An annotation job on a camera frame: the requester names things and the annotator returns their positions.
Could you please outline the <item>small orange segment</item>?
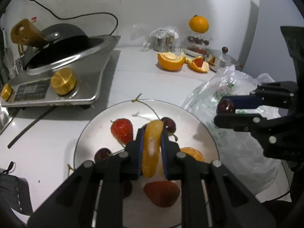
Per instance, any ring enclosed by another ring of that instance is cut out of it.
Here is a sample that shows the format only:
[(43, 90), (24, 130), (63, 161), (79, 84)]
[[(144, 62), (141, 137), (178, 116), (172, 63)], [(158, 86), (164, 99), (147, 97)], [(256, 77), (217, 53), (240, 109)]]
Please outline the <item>small orange segment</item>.
[(163, 122), (161, 120), (152, 120), (145, 128), (141, 168), (146, 178), (152, 178), (156, 173), (162, 131)]

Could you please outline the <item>small red strawberry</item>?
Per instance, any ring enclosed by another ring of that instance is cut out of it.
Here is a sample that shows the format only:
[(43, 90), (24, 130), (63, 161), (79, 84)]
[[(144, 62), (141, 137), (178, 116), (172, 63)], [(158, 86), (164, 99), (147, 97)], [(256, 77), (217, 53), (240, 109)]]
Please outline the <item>small red strawberry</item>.
[(119, 118), (112, 121), (110, 131), (113, 137), (123, 146), (133, 141), (133, 125), (132, 122), (126, 118)]

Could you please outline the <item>large red strawberry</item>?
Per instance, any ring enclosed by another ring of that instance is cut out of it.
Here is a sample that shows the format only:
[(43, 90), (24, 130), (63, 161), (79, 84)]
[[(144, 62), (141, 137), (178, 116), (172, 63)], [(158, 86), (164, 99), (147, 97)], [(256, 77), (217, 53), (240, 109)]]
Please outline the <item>large red strawberry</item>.
[(146, 183), (143, 190), (148, 199), (160, 208), (173, 206), (180, 195), (178, 185), (168, 180)]

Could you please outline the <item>dark cherry with stem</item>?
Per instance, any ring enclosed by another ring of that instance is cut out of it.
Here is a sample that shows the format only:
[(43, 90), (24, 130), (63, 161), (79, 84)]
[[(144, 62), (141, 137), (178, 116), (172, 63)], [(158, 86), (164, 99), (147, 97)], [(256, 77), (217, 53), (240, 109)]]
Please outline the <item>dark cherry with stem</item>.
[(140, 100), (141, 95), (142, 94), (140, 93), (136, 98), (132, 99), (131, 102), (138, 102), (138, 103), (143, 104), (144, 106), (148, 107), (155, 114), (155, 116), (158, 118), (158, 120), (161, 120), (163, 122), (164, 128), (166, 128), (168, 135), (173, 136), (175, 139), (175, 142), (177, 142), (178, 136), (175, 134), (176, 123), (169, 117), (160, 118), (158, 113), (150, 105), (148, 105), (147, 103)]

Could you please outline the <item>large orange segment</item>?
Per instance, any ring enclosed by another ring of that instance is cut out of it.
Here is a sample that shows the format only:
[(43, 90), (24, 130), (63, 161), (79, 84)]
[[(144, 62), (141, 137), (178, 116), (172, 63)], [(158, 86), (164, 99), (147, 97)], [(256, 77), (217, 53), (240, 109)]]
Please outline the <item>large orange segment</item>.
[(196, 159), (199, 162), (205, 161), (205, 157), (203, 156), (203, 154), (195, 148), (184, 147), (184, 148), (181, 148), (180, 151), (190, 155), (191, 157), (193, 157), (194, 159)]

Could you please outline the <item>white round plate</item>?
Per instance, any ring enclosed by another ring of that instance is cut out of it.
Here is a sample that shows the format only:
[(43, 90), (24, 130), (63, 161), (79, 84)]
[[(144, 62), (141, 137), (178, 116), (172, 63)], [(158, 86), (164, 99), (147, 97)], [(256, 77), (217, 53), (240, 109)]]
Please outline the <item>white round plate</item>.
[[(180, 147), (191, 147), (202, 154), (201, 160), (210, 163), (219, 159), (215, 142), (207, 128), (191, 113), (167, 102), (143, 100), (142, 102), (123, 102), (98, 114), (83, 130), (75, 149), (74, 166), (92, 160), (98, 149), (108, 148), (113, 153), (121, 146), (113, 137), (110, 126), (113, 120), (126, 118), (137, 132), (143, 125), (158, 118), (169, 117), (177, 126)], [(130, 197), (123, 200), (123, 225), (125, 227), (174, 227), (181, 223), (181, 197), (170, 207), (157, 207), (144, 193), (149, 182), (165, 180), (162, 166), (161, 145), (156, 139), (141, 140), (141, 156), (154, 158), (155, 174), (149, 178), (140, 176), (132, 182)]]

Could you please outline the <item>small steel pot with lid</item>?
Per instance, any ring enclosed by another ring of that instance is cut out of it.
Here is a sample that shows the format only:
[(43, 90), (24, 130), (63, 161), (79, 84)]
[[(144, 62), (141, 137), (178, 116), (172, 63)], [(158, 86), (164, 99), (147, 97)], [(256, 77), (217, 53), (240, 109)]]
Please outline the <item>small steel pot with lid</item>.
[(215, 69), (218, 70), (221, 67), (229, 67), (234, 65), (236, 70), (243, 71), (244, 66), (240, 64), (235, 58), (228, 54), (228, 48), (222, 47), (221, 50), (217, 49), (206, 49), (209, 55), (215, 57)]

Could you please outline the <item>orange peel piece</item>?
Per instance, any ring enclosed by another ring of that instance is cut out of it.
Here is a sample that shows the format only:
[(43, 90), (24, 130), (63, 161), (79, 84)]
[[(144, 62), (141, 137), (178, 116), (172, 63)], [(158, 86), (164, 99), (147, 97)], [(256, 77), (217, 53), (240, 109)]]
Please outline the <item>orange peel piece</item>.
[(207, 73), (210, 70), (209, 64), (204, 60), (202, 56), (196, 57), (194, 59), (186, 58), (185, 62), (192, 70), (199, 73)]

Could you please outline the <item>clear container with cherries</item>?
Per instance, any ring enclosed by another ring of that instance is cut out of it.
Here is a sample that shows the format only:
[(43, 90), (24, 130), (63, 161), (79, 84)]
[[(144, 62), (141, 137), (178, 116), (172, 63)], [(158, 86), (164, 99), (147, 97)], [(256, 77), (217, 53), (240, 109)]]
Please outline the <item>clear container with cherries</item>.
[(192, 32), (183, 39), (181, 47), (204, 56), (207, 54), (207, 49), (210, 48), (210, 39), (200, 33)]

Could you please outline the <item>silver induction cooker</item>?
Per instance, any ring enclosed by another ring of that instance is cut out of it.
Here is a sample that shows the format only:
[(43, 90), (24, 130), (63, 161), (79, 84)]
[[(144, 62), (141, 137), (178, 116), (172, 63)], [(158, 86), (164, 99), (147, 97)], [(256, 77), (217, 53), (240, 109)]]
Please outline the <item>silver induction cooker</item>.
[(91, 37), (92, 47), (51, 64), (22, 71), (1, 94), (7, 108), (90, 105), (120, 36)]

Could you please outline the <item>half peeled orange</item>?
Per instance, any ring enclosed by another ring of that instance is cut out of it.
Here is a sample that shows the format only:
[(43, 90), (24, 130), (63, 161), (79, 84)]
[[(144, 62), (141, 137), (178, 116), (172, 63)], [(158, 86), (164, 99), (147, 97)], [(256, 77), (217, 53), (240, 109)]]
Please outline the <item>half peeled orange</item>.
[(157, 55), (158, 63), (160, 66), (169, 71), (178, 71), (182, 69), (185, 63), (185, 55), (176, 56), (172, 52), (158, 53)]

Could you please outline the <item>whole orange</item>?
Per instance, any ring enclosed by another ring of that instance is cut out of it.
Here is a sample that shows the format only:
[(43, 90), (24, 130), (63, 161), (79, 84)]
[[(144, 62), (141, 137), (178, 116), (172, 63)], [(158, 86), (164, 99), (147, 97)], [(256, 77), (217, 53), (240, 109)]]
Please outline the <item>whole orange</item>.
[(205, 17), (196, 15), (189, 20), (189, 28), (196, 33), (206, 33), (209, 30), (209, 22)]

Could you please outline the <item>steel cup in plastic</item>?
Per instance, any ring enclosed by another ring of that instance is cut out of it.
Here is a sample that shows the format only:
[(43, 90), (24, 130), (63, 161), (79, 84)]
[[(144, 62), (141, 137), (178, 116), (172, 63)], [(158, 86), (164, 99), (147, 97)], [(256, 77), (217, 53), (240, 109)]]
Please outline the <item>steel cup in plastic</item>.
[(143, 43), (141, 51), (153, 49), (158, 52), (168, 52), (175, 47), (175, 40), (179, 38), (177, 27), (166, 26), (153, 30)]

